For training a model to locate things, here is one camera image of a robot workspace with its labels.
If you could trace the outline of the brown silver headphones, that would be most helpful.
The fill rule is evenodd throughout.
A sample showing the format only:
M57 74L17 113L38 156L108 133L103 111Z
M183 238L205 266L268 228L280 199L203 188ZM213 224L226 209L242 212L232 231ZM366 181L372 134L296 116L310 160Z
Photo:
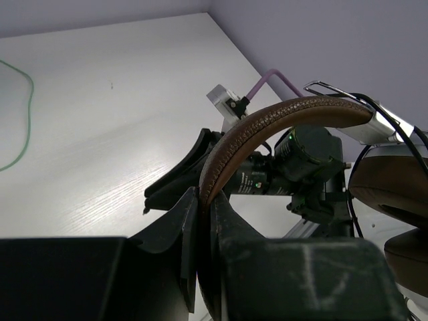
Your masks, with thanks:
M348 183L348 201L412 226L385 243L398 283L427 295L427 136L360 93L331 88L268 106L238 122L214 146L199 179L199 215L265 140L299 125L336 128L364 145Z

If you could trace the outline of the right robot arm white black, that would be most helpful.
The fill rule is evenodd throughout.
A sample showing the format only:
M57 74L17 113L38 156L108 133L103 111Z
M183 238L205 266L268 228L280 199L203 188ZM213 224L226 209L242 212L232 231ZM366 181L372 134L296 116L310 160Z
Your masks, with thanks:
M202 129L186 157L145 189L143 212L168 211L194 187L221 137ZM274 147L263 145L269 153L252 152L224 186L226 196L287 196L287 210L302 218L292 237L353 237L342 141L324 127L299 125L285 131Z

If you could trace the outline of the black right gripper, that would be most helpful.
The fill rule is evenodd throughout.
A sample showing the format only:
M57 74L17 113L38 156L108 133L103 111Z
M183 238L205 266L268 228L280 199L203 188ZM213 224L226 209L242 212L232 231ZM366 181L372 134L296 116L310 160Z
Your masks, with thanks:
M170 210L189 187L197 187L206 160L213 147L224 136L223 132L203 128L182 161L144 190L144 209ZM271 185L271 154L252 152L223 187L231 195L262 195Z

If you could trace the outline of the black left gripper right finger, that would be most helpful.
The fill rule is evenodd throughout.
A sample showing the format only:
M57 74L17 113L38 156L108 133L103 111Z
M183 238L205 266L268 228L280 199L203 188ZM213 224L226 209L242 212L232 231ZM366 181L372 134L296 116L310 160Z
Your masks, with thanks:
M198 279L214 320L406 320L379 248L361 238L266 238L220 194L203 216Z

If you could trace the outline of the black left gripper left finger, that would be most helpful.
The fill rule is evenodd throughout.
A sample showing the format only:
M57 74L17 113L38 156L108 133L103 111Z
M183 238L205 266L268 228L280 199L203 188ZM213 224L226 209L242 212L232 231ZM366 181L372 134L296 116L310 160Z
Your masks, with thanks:
M187 320L198 190L132 237L1 240L2 320Z

